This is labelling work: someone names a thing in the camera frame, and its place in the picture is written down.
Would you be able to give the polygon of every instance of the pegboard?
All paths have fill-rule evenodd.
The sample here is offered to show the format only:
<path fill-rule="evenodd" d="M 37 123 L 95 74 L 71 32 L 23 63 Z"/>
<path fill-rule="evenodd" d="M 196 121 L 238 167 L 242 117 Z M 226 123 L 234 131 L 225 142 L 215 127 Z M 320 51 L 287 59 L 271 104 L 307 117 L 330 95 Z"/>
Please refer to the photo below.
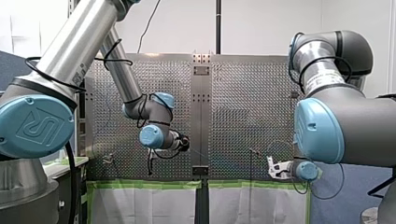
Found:
<path fill-rule="evenodd" d="M 209 173 L 213 179 L 270 179 L 266 156 L 293 156 L 298 92 L 287 57 L 213 56 Z M 251 150 L 260 152 L 260 156 Z"/>
<path fill-rule="evenodd" d="M 89 179 L 192 179 L 191 167 L 197 161 L 208 165 L 211 179 L 269 179 L 265 156 L 272 155 L 275 161 L 292 159 L 297 99 L 291 96 L 298 88 L 287 75 L 287 57 L 211 55 L 202 64 L 207 74 L 206 70 L 199 74 L 201 65 L 190 54 L 128 57 L 143 93 L 165 91 L 175 96 L 172 128 L 195 143 L 201 141 L 194 144 L 199 150 L 170 161 L 156 160 L 154 175 L 148 176 L 148 151 L 138 142 L 136 122 L 122 115 L 111 75 L 95 62 L 87 78 Z M 104 158 L 110 153 L 114 160 L 107 164 Z"/>
<path fill-rule="evenodd" d="M 174 121 L 171 128 L 190 135 L 191 129 L 191 56 L 162 59 L 147 55 L 130 55 L 143 93 L 164 91 L 175 96 Z M 94 180 L 128 179 L 191 179 L 190 153 L 180 153 L 172 160 L 155 160 L 153 175 L 148 173 L 148 150 L 138 141 L 140 129 L 136 120 L 122 115 L 122 101 L 110 73 L 100 62 L 94 62 L 87 89 L 91 106 L 87 118 L 92 129 L 87 144 L 91 145 L 92 161 L 88 178 Z"/>

